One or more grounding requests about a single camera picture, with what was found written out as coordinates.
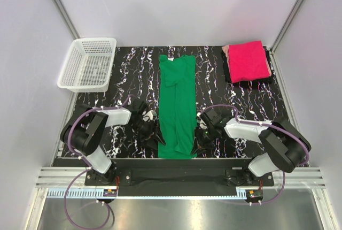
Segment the green t shirt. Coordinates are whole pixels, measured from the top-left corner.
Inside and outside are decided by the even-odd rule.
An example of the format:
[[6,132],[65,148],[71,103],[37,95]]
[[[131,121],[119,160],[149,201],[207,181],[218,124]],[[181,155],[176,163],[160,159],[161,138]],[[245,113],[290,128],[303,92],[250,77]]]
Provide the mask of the green t shirt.
[[165,145],[159,144],[162,159],[192,159],[197,127],[196,57],[161,55],[159,124]]

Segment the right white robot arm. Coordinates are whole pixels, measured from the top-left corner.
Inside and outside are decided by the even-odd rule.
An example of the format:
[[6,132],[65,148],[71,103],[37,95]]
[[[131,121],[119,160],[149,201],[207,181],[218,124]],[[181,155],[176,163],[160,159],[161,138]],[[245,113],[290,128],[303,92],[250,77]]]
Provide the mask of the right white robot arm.
[[226,170],[228,186],[260,186],[275,171],[291,173],[306,164],[312,149],[304,136],[286,119],[253,121],[230,117],[210,108],[197,114],[192,153],[224,157],[228,145],[252,142],[264,149],[243,165]]

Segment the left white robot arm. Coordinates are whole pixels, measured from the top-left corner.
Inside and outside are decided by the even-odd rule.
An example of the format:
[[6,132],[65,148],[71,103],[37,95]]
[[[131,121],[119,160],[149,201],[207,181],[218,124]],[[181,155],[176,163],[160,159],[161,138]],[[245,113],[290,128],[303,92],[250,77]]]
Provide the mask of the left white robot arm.
[[145,101],[129,96],[122,105],[108,108],[92,108],[81,104],[60,133],[60,140],[69,150],[83,160],[90,177],[104,185],[119,182],[116,163],[110,160],[100,147],[104,130],[112,126],[128,125],[147,147],[158,150],[166,145],[157,113],[148,110]]

